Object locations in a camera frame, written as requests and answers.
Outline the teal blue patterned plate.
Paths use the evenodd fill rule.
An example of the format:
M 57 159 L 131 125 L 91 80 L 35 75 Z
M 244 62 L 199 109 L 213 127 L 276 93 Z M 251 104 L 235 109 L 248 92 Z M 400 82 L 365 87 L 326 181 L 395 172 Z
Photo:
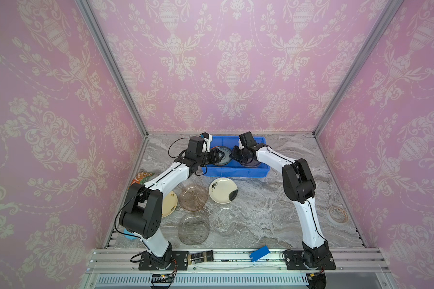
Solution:
M 216 163 L 215 166 L 226 166 L 231 161 L 232 150 L 226 146 L 216 146 L 214 149 L 218 150 L 220 162 Z

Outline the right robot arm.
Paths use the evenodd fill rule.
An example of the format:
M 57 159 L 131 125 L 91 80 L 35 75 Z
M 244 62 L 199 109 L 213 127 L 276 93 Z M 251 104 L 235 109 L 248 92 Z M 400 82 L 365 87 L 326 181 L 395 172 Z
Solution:
M 324 237 L 315 205 L 316 183 L 307 161 L 284 156 L 265 144 L 235 146 L 231 158 L 241 164 L 258 161 L 282 174 L 283 191 L 293 202 L 302 231 L 303 258 L 310 269 L 335 270 L 336 264 Z

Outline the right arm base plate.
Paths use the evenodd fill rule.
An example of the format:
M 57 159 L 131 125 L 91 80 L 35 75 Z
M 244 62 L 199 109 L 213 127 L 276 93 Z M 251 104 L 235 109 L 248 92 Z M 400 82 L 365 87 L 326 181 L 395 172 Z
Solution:
M 336 270 L 331 252 L 316 256 L 302 250 L 285 250 L 282 259 L 288 270 Z

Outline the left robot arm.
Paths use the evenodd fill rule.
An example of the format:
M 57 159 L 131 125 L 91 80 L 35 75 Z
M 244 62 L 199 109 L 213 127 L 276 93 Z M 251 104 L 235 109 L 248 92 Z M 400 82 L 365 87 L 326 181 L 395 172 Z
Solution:
M 163 173 L 145 184 L 132 184 L 124 205 L 116 215 L 127 235 L 139 238 L 149 256 L 166 266 L 172 258 L 172 245 L 160 231 L 163 200 L 171 191 L 190 178 L 200 167 L 217 164 L 224 153 L 219 149 L 191 154 L 190 158 L 177 157 Z

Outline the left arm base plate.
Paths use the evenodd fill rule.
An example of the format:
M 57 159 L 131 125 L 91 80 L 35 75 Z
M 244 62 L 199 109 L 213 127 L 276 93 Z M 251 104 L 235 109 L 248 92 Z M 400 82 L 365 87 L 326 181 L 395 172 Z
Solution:
M 147 251 L 141 253 L 138 269 L 140 271 L 153 270 L 187 270 L 188 269 L 188 251 L 173 250 L 167 252 L 163 257 L 156 257 Z

